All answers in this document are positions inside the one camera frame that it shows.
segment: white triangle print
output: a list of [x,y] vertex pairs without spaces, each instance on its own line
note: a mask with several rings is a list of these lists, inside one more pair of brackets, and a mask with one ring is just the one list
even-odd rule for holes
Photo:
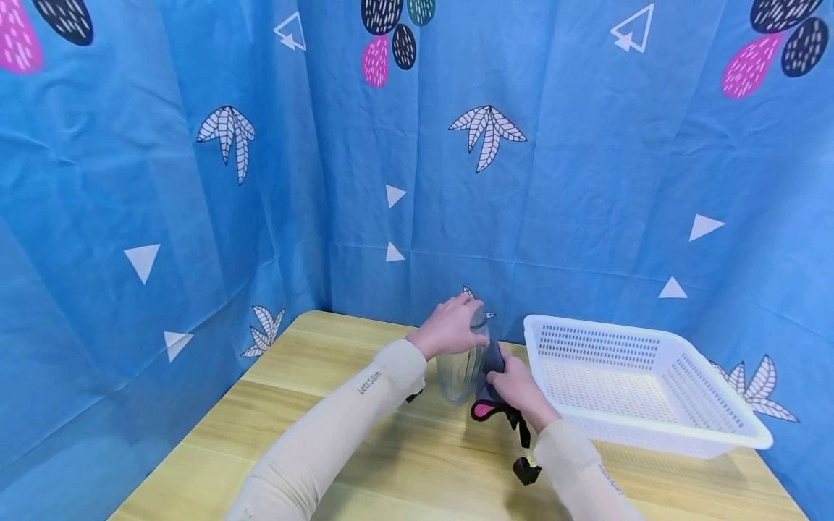
[[[626,51],[627,53],[634,49],[638,53],[642,53],[646,50],[646,43],[649,41],[649,29],[651,28],[651,16],[655,12],[655,4],[650,3],[649,5],[642,8],[637,13],[632,14],[622,22],[618,23],[616,27],[611,29],[611,34],[617,37],[617,41],[614,42],[614,45],[621,48],[622,50]],[[642,16],[646,16],[646,28],[643,29],[642,38],[638,39],[639,43],[635,43],[634,39],[634,32],[625,29],[626,25],[637,20]]]
[[281,43],[291,50],[307,50],[307,43],[304,40],[304,28],[301,27],[301,15],[298,12],[289,15],[273,31],[281,37]]
[[191,342],[194,335],[188,333],[165,332],[165,347],[168,348],[168,361],[173,362],[185,344]]
[[715,232],[722,226],[724,226],[724,223],[721,221],[716,221],[715,219],[710,219],[696,213],[695,221],[692,223],[692,231],[689,232],[689,240],[690,242],[694,241],[695,239],[701,238],[710,232]]
[[666,283],[666,286],[663,287],[663,291],[661,294],[657,296],[658,298],[689,298],[686,295],[686,292],[683,290],[681,285],[675,280],[674,277],[669,278],[669,282]]
[[124,250],[124,254],[128,256],[128,260],[133,265],[133,269],[136,270],[136,274],[139,276],[142,284],[145,284],[148,281],[151,269],[153,268],[153,261],[156,260],[156,254],[158,251],[158,244]]
[[403,254],[397,248],[394,248],[393,244],[388,243],[388,253],[385,255],[385,262],[392,263],[398,260],[405,260],[405,257],[403,257]]
[[388,208],[393,207],[405,195],[405,190],[394,188],[389,184],[385,185],[385,192],[388,194]]

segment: transparent cup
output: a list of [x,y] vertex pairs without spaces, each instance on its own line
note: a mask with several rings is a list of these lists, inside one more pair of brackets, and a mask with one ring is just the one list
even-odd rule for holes
[[[475,334],[490,336],[486,325],[486,312],[483,308],[475,312],[470,323],[470,330]],[[464,353],[440,354],[437,356],[437,384],[440,395],[453,405],[466,403],[475,391],[480,370],[484,367],[486,346],[476,347]]]

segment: black oval print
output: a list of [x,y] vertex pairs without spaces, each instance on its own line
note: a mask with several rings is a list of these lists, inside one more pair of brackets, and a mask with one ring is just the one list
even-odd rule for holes
[[750,25],[765,34],[781,33],[811,16],[822,0],[753,0]]
[[32,3],[63,39],[82,46],[93,43],[93,20],[84,0],[32,0]]
[[790,78],[805,76],[822,58],[828,45],[828,26],[819,18],[808,18],[787,39],[782,50],[782,71]]
[[362,0],[362,23],[379,36],[390,33],[403,13],[403,0]]
[[409,26],[402,23],[394,30],[394,43],[391,45],[394,61],[404,71],[414,66],[417,60],[417,42]]

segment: left hand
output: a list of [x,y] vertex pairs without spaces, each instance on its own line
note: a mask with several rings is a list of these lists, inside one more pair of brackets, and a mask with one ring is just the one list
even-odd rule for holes
[[470,300],[466,293],[461,293],[438,304],[429,319],[405,339],[419,349],[426,360],[438,354],[463,353],[474,346],[485,346],[490,343],[489,337],[470,331],[472,316],[483,307],[480,300]]

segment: pink spotted shape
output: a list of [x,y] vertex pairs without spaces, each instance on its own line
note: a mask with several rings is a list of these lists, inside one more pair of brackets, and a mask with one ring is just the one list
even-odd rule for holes
[[721,90],[728,98],[742,99],[759,88],[782,39],[782,33],[766,34],[742,47],[732,57],[721,78]]
[[0,0],[0,67],[31,74],[43,68],[43,53],[22,0]]
[[486,403],[478,403],[475,405],[475,416],[478,418],[483,418],[487,414],[492,412],[492,409],[495,407],[491,405],[487,405]]
[[373,88],[381,88],[388,81],[387,35],[372,39],[365,47],[362,53],[362,74]]

